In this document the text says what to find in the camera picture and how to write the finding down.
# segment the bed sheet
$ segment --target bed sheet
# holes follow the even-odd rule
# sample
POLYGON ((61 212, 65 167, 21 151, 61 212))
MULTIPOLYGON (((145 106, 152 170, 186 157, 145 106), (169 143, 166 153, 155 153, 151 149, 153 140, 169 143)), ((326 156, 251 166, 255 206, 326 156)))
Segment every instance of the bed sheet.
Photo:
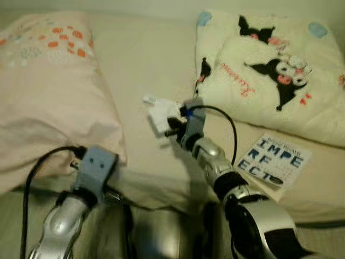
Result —
MULTIPOLYGON (((2 13, 0 26, 22 13, 2 13)), ((141 206, 174 207, 197 213, 206 200, 216 200, 216 197, 190 155, 170 139, 158 138, 148 119, 147 105, 142 102, 147 93, 176 101, 192 96, 196 80, 195 26, 120 14, 91 13, 89 17, 95 53, 120 114, 128 154, 128 163, 121 169, 120 181, 110 179, 110 184, 141 206)), ((236 126, 238 159, 264 133, 271 133, 313 152, 293 188, 272 193, 296 222, 345 219, 343 149, 240 122, 236 126)), ((231 156, 233 136, 225 120, 209 114, 205 135, 231 156)), ((37 186, 60 190, 72 181, 73 176, 47 178, 37 186)))

